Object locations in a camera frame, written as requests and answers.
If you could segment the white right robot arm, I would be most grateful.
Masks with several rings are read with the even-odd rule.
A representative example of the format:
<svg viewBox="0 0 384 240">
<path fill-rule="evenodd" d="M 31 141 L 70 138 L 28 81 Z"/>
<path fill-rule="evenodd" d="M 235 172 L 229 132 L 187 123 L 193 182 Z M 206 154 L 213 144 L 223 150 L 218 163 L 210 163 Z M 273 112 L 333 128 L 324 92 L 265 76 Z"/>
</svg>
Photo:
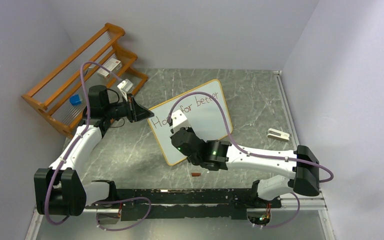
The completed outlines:
<svg viewBox="0 0 384 240">
<path fill-rule="evenodd" d="M 255 207 L 287 193 L 307 197 L 320 194 L 319 161 L 307 146 L 285 151 L 235 146 L 229 141 L 205 141 L 184 127 L 170 139 L 189 163 L 209 171 L 245 169 L 274 173 L 274 177 L 253 183 L 249 199 Z"/>
</svg>

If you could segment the yellow framed whiteboard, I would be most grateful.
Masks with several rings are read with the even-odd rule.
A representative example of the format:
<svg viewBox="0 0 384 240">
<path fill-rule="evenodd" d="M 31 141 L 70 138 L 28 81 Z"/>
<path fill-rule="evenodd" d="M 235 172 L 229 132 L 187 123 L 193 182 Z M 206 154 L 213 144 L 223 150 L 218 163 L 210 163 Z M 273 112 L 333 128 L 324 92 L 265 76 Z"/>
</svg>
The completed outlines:
<svg viewBox="0 0 384 240">
<path fill-rule="evenodd" d="M 185 114 L 192 129 L 201 139 L 221 140 L 228 135 L 221 112 L 217 104 L 210 97 L 202 94 L 194 94 L 184 98 L 178 104 L 175 104 L 175 102 L 182 96 L 195 92 L 210 94 L 217 100 L 223 109 L 229 132 L 233 132 L 233 125 L 227 108 L 224 92 L 218 79 L 212 79 L 198 87 L 152 107 L 150 110 L 154 113 L 154 116 L 147 121 L 158 142 L 163 157 L 169 166 L 174 166 L 186 159 L 186 157 L 171 144 L 171 128 L 167 122 L 167 117 L 172 107 L 174 107 L 175 111 L 180 110 Z"/>
</svg>

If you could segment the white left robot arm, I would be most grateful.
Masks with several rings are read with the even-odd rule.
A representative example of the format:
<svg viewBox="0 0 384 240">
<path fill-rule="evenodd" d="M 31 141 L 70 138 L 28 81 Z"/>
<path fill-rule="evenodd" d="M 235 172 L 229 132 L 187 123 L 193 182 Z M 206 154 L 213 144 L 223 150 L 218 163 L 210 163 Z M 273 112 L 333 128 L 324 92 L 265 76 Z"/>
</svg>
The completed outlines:
<svg viewBox="0 0 384 240">
<path fill-rule="evenodd" d="M 41 215 L 79 216 L 86 206 L 100 202 L 106 208 L 119 200 L 112 180 L 93 180 L 83 184 L 80 173 L 92 150 L 103 139 L 112 121 L 126 118 L 139 122 L 154 113 L 136 102 L 128 93 L 118 102 L 110 102 L 109 88 L 94 85 L 88 90 L 88 103 L 75 136 L 48 168 L 39 168 L 33 177 L 37 211 Z"/>
</svg>

